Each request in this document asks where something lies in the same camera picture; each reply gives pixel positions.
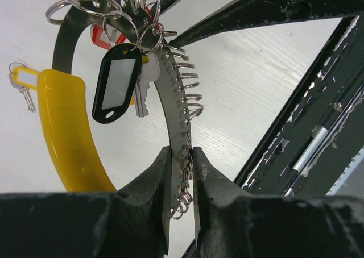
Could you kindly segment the yellow tag key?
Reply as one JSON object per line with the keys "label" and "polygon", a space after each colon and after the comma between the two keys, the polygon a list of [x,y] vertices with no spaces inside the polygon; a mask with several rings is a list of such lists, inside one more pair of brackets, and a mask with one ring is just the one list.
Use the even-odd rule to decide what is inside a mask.
{"label": "yellow tag key", "polygon": [[11,86],[17,89],[24,96],[28,110],[34,113],[36,111],[36,107],[30,90],[37,89],[37,78],[39,72],[18,61],[12,62],[8,69]]}

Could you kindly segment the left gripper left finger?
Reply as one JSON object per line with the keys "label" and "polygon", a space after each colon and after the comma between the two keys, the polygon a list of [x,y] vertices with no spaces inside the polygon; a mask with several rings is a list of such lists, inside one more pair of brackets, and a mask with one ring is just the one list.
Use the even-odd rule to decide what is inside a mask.
{"label": "left gripper left finger", "polygon": [[116,192],[1,195],[2,257],[163,257],[171,149]]}

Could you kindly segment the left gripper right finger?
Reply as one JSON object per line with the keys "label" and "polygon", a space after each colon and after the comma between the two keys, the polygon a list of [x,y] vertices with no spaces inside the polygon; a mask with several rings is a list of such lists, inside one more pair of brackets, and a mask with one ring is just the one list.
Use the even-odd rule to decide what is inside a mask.
{"label": "left gripper right finger", "polygon": [[363,200],[252,195],[193,150],[201,257],[362,257]]}

